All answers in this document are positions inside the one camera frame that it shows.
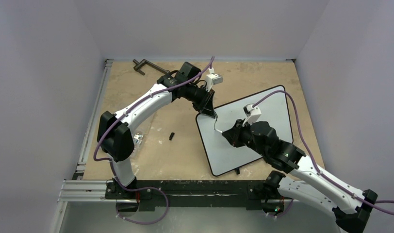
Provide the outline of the white whiteboard black frame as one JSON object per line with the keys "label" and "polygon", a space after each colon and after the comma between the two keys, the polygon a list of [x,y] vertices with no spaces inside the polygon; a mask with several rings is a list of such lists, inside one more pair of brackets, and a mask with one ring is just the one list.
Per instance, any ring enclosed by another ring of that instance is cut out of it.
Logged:
{"label": "white whiteboard black frame", "polygon": [[218,177],[227,172],[261,159],[261,156],[246,146],[235,148],[214,129],[226,131],[234,126],[236,120],[246,118],[243,107],[254,104],[266,95],[275,92],[259,104],[262,112],[260,121],[267,121],[276,130],[277,136],[293,142],[289,106],[284,95],[285,87],[278,85],[245,97],[228,101],[215,107],[217,119],[197,114],[196,123],[206,152],[211,173]]}

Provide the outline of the black marker cap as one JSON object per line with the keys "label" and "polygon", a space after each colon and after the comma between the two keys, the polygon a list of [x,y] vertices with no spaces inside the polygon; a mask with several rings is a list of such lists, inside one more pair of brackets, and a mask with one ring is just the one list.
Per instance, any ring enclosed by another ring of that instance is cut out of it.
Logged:
{"label": "black marker cap", "polygon": [[170,141],[173,139],[174,135],[175,135],[174,132],[172,132],[172,133],[170,134],[170,136],[169,136],[169,140],[170,140]]}

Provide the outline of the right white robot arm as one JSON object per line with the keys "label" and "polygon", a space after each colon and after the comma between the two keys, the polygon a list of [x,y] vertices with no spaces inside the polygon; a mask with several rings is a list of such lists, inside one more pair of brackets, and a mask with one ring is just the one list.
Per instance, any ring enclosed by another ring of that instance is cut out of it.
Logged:
{"label": "right white robot arm", "polygon": [[270,177],[278,174],[280,178],[265,182],[267,196],[280,194],[306,203],[333,217],[348,233],[364,231],[378,197],[374,191],[355,188],[324,170],[303,150],[279,139],[266,121],[244,125],[238,119],[222,136],[233,147],[252,149],[274,168]]}

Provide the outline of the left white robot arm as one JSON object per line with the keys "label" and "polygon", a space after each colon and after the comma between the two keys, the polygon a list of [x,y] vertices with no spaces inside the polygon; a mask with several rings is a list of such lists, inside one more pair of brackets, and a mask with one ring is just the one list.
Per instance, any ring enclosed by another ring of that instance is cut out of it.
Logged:
{"label": "left white robot arm", "polygon": [[100,150],[107,154],[104,160],[110,163],[118,194],[129,199],[137,190],[131,166],[136,129],[159,109],[177,99],[190,101],[198,113],[214,118],[213,86],[222,81],[223,77],[215,72],[212,63],[199,69],[184,62],[180,69],[162,75],[147,93],[129,106],[115,113],[106,111],[100,116],[93,159],[101,161],[97,156]]}

